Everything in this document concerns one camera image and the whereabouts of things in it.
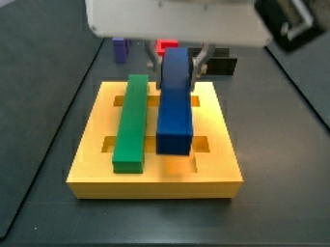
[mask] yellow block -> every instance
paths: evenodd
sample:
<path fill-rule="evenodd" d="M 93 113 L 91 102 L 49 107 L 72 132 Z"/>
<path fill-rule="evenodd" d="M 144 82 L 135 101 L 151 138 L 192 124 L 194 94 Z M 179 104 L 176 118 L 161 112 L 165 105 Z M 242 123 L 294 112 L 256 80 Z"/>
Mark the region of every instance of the yellow block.
<path fill-rule="evenodd" d="M 234 198 L 242 185 L 238 161 L 211 82 L 196 83 L 192 96 L 194 148 L 190 156 L 144 154 L 143 174 L 113 174 L 112 150 L 121 107 L 116 96 L 125 94 L 125 82 L 103 82 L 83 139 L 67 178 L 80 199 Z M 157 96 L 149 82 L 149 96 Z M 145 147 L 155 144 L 157 104 L 148 106 Z"/>

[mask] blue block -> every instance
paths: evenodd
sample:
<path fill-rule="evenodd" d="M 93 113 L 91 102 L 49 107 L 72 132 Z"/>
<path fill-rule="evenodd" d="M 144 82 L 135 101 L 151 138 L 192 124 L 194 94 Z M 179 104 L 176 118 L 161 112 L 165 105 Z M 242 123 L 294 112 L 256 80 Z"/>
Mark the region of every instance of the blue block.
<path fill-rule="evenodd" d="M 194 136 L 187 48 L 165 50 L 156 132 L 157 154 L 188 155 Z"/>

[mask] black object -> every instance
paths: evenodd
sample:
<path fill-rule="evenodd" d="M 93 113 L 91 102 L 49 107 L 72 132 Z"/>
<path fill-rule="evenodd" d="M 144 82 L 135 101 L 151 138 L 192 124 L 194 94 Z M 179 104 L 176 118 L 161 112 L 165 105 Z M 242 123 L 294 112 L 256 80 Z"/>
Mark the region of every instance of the black object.
<path fill-rule="evenodd" d="M 200 48 L 188 48 L 190 58 L 199 55 Z M 234 75 L 238 58 L 230 57 L 228 48 L 216 48 L 212 57 L 206 62 L 206 75 Z"/>
<path fill-rule="evenodd" d="M 0 9 L 0 237 L 35 179 L 101 39 L 84 0 L 20 0 Z"/>
<path fill-rule="evenodd" d="M 278 46 L 290 52 L 323 33 L 308 1 L 298 1 L 300 9 L 290 0 L 258 0 L 255 9 L 274 35 Z"/>

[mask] black tabletop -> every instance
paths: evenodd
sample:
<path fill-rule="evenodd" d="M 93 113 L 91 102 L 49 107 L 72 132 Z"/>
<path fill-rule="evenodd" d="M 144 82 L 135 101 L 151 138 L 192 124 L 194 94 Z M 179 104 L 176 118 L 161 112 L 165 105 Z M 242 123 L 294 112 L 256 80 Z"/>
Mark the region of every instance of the black tabletop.
<path fill-rule="evenodd" d="M 214 81 L 244 183 L 231 200 L 77 200 L 65 184 L 101 80 L 148 73 L 100 49 L 2 244 L 330 244 L 330 135 L 267 50 L 232 49 Z"/>

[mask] purple block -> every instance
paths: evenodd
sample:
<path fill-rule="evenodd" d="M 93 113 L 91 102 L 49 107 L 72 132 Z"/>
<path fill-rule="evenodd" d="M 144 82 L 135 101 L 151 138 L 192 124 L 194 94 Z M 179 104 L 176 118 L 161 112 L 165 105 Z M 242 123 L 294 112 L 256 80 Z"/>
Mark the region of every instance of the purple block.
<path fill-rule="evenodd" d="M 128 50 L 124 38 L 113 38 L 113 51 L 116 63 L 125 63 L 128 59 Z"/>
<path fill-rule="evenodd" d="M 127 54 L 128 54 L 128 40 L 125 40 Z"/>

